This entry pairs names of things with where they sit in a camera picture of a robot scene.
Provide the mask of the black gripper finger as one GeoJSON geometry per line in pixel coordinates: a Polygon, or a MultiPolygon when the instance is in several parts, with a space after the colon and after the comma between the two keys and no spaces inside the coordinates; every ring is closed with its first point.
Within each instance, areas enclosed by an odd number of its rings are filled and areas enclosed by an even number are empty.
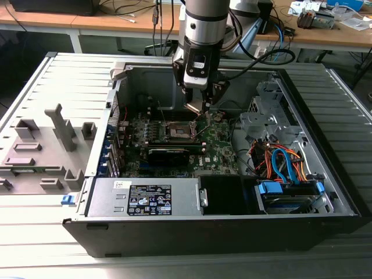
{"type": "Polygon", "coordinates": [[[193,89],[187,88],[184,84],[184,61],[182,59],[172,61],[172,68],[176,83],[179,87],[181,87],[181,91],[185,95],[185,101],[191,102],[193,97],[193,89]]]}
{"type": "Polygon", "coordinates": [[[202,90],[202,112],[206,113],[212,105],[218,103],[229,86],[230,82],[226,76],[207,78],[206,88],[202,90]]]}

